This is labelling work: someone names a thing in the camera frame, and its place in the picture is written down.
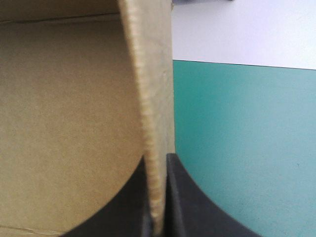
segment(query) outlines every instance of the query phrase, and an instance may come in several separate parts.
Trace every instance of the black plastic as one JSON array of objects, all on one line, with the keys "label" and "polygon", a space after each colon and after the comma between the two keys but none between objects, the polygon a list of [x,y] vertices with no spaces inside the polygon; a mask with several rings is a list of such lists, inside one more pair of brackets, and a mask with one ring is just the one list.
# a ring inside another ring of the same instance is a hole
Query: black plastic
[{"label": "black plastic", "polygon": [[90,219],[63,237],[150,237],[149,212],[144,159],[119,193]]},{"label": "black plastic", "polygon": [[176,154],[167,155],[166,237],[259,237],[214,204]]}]

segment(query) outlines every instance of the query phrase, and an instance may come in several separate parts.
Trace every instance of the cardboard box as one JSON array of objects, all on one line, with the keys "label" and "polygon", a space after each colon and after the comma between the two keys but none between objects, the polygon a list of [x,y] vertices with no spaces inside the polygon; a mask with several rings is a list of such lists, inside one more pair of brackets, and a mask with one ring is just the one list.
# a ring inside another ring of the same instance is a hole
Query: cardboard box
[{"label": "cardboard box", "polygon": [[0,2],[0,236],[58,236],[174,152],[169,0]]}]

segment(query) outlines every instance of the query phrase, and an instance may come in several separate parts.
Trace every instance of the white wall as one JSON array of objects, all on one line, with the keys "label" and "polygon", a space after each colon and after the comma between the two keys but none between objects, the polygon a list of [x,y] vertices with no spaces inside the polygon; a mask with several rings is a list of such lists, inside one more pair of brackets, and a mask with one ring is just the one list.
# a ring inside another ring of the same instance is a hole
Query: white wall
[{"label": "white wall", "polygon": [[316,69],[316,0],[175,5],[173,59]]}]

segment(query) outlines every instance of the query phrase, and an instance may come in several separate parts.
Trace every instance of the green surface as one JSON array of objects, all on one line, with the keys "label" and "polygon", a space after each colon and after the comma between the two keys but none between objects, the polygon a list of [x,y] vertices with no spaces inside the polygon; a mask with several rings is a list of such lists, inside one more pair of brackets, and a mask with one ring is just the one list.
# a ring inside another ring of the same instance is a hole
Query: green surface
[{"label": "green surface", "polygon": [[176,151],[265,237],[316,237],[316,71],[174,61]]}]

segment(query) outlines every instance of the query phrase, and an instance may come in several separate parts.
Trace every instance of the corrugated cardboard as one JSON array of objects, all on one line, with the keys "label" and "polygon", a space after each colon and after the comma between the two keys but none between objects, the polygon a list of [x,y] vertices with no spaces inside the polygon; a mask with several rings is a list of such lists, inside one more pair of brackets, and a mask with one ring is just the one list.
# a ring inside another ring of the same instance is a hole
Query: corrugated cardboard
[{"label": "corrugated cardboard", "polygon": [[119,0],[138,84],[154,234],[163,228],[165,155],[174,152],[170,0]]},{"label": "corrugated cardboard", "polygon": [[0,1],[0,236],[68,231],[143,154],[158,234],[174,151],[170,1],[121,1],[125,36],[103,15],[113,1],[27,2]]}]

